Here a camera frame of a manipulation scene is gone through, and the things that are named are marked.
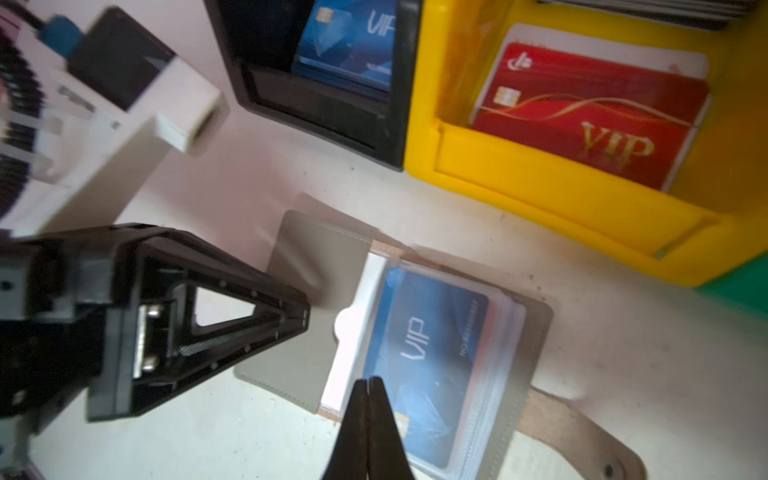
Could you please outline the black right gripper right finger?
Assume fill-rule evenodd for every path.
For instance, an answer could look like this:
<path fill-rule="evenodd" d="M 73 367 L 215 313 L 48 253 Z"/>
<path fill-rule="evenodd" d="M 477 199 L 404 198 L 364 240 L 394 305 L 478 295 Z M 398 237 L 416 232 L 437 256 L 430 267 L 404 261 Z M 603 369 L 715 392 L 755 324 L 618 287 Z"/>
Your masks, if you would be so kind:
<path fill-rule="evenodd" d="M 368 381 L 368 478 L 415 479 L 384 382 L 379 377 Z"/>

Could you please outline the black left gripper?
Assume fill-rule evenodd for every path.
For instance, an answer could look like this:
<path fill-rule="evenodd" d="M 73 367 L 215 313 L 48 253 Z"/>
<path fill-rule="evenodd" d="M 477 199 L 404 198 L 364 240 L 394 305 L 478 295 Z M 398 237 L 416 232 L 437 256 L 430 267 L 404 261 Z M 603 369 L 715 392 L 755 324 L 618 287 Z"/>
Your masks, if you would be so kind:
<path fill-rule="evenodd" d="M 81 391 L 140 417 L 302 334 L 307 296 L 185 231 L 141 224 L 1 243 L 1 471 Z"/>

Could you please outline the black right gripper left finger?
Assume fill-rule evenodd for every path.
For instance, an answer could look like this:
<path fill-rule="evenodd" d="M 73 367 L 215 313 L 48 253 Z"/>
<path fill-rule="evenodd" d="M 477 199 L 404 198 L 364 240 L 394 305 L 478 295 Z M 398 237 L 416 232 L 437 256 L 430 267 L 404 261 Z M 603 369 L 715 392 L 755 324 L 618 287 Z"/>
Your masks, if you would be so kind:
<path fill-rule="evenodd" d="M 368 478 L 368 382 L 357 380 L 347 404 L 323 480 Z"/>

